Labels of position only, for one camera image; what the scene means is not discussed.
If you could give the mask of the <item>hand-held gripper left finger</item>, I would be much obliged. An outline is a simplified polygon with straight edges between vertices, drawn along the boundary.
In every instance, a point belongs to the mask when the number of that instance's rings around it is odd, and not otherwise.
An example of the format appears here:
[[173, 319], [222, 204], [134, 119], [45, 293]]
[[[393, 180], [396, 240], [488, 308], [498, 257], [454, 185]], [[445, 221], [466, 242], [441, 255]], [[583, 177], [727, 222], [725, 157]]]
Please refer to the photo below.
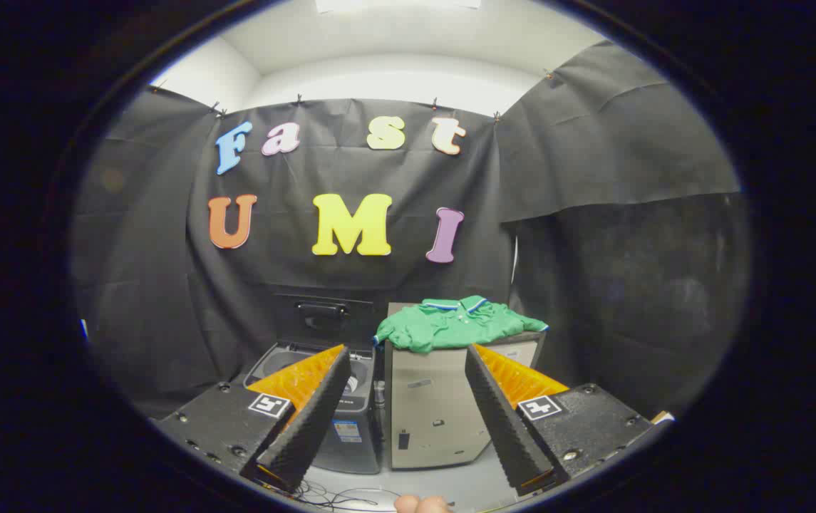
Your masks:
[[291, 494], [319, 452], [350, 374], [348, 347], [339, 344], [252, 384], [218, 383], [157, 428], [219, 470]]

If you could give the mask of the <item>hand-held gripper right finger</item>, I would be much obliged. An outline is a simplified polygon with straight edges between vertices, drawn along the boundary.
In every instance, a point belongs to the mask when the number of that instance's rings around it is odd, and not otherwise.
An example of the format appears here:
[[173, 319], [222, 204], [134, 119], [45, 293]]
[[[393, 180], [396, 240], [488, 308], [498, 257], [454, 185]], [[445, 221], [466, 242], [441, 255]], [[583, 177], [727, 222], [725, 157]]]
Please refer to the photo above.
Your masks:
[[503, 474], [525, 496], [603, 467], [653, 423], [596, 384], [570, 388], [482, 345], [464, 364]]

